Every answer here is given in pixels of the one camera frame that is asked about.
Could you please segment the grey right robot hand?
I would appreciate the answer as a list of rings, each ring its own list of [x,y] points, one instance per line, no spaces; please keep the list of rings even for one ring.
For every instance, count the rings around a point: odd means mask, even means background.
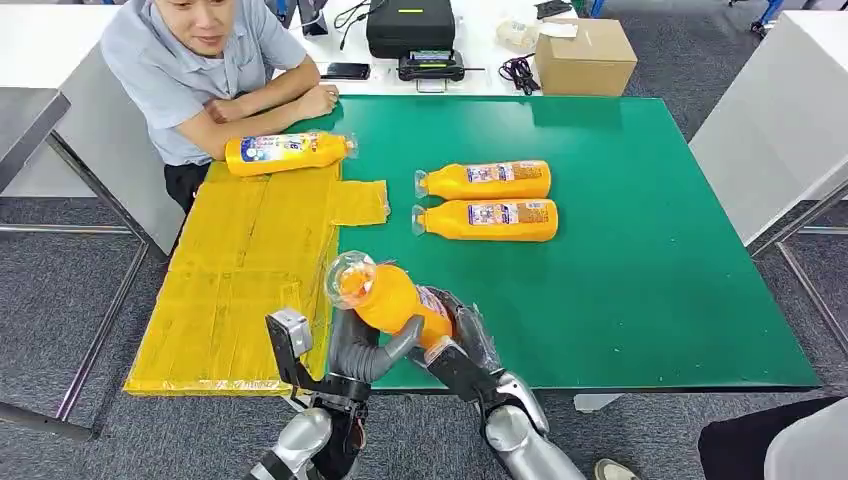
[[[434,294],[446,309],[454,324],[453,339],[470,360],[486,373],[501,371],[503,366],[494,338],[486,330],[477,305],[464,303],[451,292],[436,287],[427,286],[426,290]]]

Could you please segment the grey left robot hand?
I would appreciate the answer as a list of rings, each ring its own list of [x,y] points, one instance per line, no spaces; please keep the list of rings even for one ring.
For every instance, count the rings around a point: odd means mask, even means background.
[[[423,326],[424,318],[413,315],[397,335],[380,345],[378,329],[353,309],[336,309],[328,350],[329,372],[372,384],[419,346]]]

